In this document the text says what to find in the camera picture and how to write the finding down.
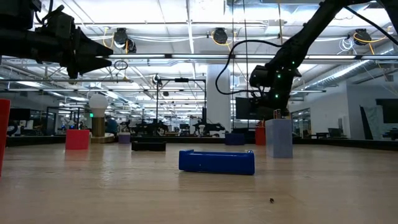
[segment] blue bin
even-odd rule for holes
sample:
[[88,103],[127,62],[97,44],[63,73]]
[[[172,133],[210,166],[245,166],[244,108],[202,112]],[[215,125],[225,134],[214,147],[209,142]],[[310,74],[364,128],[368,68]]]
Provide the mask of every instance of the blue bin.
[[227,146],[243,146],[244,143],[244,134],[225,134],[225,144]]
[[188,172],[253,175],[254,153],[180,151],[178,168]]

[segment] blue plastic tray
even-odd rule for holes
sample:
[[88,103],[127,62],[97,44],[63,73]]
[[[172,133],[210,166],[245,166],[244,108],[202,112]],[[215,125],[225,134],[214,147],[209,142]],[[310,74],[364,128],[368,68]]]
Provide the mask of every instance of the blue plastic tray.
[[254,153],[180,151],[178,168],[188,172],[253,175]]

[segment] blue box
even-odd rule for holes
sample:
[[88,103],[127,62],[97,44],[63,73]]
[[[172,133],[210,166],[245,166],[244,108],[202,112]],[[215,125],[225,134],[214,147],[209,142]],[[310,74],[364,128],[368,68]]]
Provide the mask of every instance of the blue box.
[[225,144],[227,146],[243,146],[244,143],[244,134],[225,134]]
[[188,172],[253,175],[254,153],[180,151],[178,168]]
[[266,121],[267,155],[273,158],[293,158],[292,120]]

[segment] ceiling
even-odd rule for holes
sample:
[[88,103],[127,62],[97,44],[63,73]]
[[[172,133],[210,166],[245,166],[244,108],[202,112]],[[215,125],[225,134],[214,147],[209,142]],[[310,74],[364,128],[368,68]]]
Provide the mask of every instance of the ceiling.
[[[245,11],[243,1],[234,0],[232,16],[232,0],[54,0],[54,9],[59,5],[65,6],[64,12],[75,18],[75,23],[83,32],[99,43],[105,42],[111,45],[112,33],[118,27],[127,28],[129,37],[137,46],[138,54],[220,54],[227,55],[229,47],[217,45],[211,38],[211,33],[216,27],[222,27],[229,35],[229,41],[240,41],[244,39],[266,39],[270,42],[280,44],[277,38],[282,31],[283,41],[295,35],[315,13],[320,1],[297,0],[282,1],[281,23],[279,22],[279,10],[277,1],[246,0]],[[49,1],[43,1],[44,8],[39,17],[48,13]],[[377,25],[387,29],[391,26],[390,19],[383,8],[377,3],[360,4],[353,6],[363,16],[375,22]],[[373,39],[381,39],[384,36],[365,21],[352,15],[347,10],[342,10],[330,25],[322,32],[316,42],[312,44],[308,55],[345,55],[355,54],[352,49],[342,51],[341,42],[348,34],[354,34],[356,29],[367,29]],[[391,34],[396,35],[393,28],[388,28]],[[373,45],[377,50],[388,42],[383,39]],[[354,46],[357,54],[370,54],[368,46]],[[125,54],[123,50],[113,45],[115,54]],[[249,43],[248,47],[240,45],[235,54],[274,55],[277,48],[264,44]],[[136,110],[139,114],[143,108],[153,108],[155,103],[155,92],[139,92],[140,90],[153,90],[155,85],[152,78],[158,74],[160,78],[196,78],[205,79],[209,64],[225,63],[225,59],[212,60],[211,58],[195,59],[148,59],[135,58],[126,60],[129,67],[124,71],[109,72],[107,68],[84,74],[79,79],[92,80],[92,82],[58,82],[57,80],[68,80],[66,70],[57,64],[38,66],[33,60],[19,60],[4,58],[3,62],[24,69],[25,72],[17,72],[15,75],[21,79],[43,79],[55,80],[53,82],[38,83],[51,89],[92,89],[87,92],[57,92],[62,96],[89,97],[92,92],[102,89],[114,89],[111,99],[112,103],[137,103],[134,107],[113,105],[118,110]],[[231,74],[235,76],[235,89],[246,88],[246,76],[251,73],[256,65],[264,64],[267,60],[240,60],[234,65],[229,65]],[[310,82],[319,75],[335,68],[341,64],[352,63],[341,60],[306,60],[298,68],[303,74],[301,79],[295,82]],[[10,78],[0,73],[3,78]],[[10,88],[38,88],[21,83],[12,83]],[[163,90],[174,89],[184,92],[170,92],[169,96],[160,96],[163,101],[162,111],[159,114],[170,113],[179,116],[199,113],[204,99],[204,88],[202,83],[175,83],[169,82]],[[178,105],[174,100],[186,99]]]

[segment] white column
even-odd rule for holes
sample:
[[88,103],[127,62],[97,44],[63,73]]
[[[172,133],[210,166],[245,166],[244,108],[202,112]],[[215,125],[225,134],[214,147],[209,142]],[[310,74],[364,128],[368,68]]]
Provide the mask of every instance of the white column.
[[[216,78],[224,66],[209,65],[207,67],[207,123],[220,123],[226,131],[231,132],[231,96],[222,95],[216,89]],[[218,87],[222,92],[230,92],[229,69],[226,69],[218,79]]]

